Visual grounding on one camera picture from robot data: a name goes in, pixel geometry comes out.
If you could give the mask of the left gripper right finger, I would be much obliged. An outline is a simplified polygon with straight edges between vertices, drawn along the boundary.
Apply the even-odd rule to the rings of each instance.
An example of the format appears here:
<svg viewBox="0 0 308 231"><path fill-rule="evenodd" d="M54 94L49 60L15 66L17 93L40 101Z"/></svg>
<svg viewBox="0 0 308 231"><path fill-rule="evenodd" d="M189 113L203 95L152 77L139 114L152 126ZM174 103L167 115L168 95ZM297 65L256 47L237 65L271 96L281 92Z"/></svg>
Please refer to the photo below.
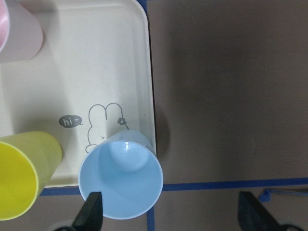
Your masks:
<svg viewBox="0 0 308 231"><path fill-rule="evenodd" d="M274 217L251 192L239 192L238 223L243 231L281 231Z"/></svg>

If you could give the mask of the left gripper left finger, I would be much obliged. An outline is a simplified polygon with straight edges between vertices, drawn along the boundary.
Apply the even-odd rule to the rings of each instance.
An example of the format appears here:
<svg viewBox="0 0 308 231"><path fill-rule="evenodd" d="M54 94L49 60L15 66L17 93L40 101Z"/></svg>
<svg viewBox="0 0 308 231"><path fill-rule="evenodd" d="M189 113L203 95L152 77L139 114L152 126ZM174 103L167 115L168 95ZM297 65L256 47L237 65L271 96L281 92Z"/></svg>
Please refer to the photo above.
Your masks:
<svg viewBox="0 0 308 231"><path fill-rule="evenodd" d="M100 231L103 224L103 200L101 192L91 192L76 216L74 231Z"/></svg>

